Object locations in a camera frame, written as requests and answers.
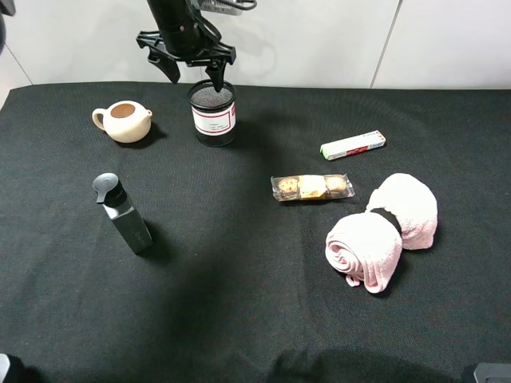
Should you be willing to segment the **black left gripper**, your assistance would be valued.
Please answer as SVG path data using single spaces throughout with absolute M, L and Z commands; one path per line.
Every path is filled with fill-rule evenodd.
M 141 31 L 136 38 L 140 48 L 148 48 L 148 62 L 157 67 L 173 84 L 180 80 L 177 62 L 188 66 L 207 66 L 213 88 L 224 87 L 226 63 L 232 65 L 236 49 L 221 41 L 221 34 L 200 24 L 178 26 L 174 30 Z

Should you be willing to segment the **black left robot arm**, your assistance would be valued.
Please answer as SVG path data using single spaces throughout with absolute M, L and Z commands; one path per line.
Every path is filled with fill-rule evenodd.
M 220 31 L 186 0 L 152 0 L 149 8 L 157 30 L 141 31 L 140 48 L 149 49 L 148 62 L 172 83 L 180 80 L 179 62 L 188 67 L 204 67 L 214 89 L 224 87 L 226 65 L 236 59 L 236 49 L 222 42 Z

